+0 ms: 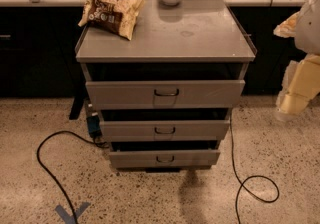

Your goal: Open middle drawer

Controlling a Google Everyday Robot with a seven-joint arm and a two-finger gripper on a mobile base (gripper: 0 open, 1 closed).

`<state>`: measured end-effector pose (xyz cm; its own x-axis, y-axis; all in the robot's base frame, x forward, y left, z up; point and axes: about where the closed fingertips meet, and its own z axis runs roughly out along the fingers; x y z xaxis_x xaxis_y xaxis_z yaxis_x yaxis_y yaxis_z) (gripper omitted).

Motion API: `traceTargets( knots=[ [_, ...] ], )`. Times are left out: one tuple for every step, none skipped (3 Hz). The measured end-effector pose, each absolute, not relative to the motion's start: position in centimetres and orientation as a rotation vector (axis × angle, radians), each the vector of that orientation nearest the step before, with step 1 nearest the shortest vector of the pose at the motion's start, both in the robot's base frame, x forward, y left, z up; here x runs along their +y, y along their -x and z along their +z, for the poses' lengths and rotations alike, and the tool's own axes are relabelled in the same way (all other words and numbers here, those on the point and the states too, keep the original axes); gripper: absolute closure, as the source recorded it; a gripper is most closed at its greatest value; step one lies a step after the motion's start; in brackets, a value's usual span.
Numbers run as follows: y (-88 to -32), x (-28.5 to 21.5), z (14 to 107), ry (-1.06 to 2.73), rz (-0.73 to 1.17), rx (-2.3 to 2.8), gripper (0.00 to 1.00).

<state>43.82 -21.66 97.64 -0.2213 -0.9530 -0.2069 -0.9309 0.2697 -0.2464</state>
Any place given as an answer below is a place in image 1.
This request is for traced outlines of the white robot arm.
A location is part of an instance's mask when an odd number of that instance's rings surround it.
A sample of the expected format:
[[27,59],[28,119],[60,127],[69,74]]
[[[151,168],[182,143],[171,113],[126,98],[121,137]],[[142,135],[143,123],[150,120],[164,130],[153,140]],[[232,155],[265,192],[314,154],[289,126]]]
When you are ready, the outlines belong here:
[[303,60],[290,61],[276,101],[275,116],[289,121],[301,114],[320,93],[320,0],[307,0],[300,11],[274,29],[279,37],[293,37]]

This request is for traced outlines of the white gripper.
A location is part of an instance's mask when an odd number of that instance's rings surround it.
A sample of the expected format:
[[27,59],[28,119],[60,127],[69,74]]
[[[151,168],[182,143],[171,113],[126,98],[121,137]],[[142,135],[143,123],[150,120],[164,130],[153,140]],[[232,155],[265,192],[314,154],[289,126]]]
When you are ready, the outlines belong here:
[[276,100],[275,118],[288,122],[300,115],[320,92],[320,56],[307,54],[300,62],[290,61]]

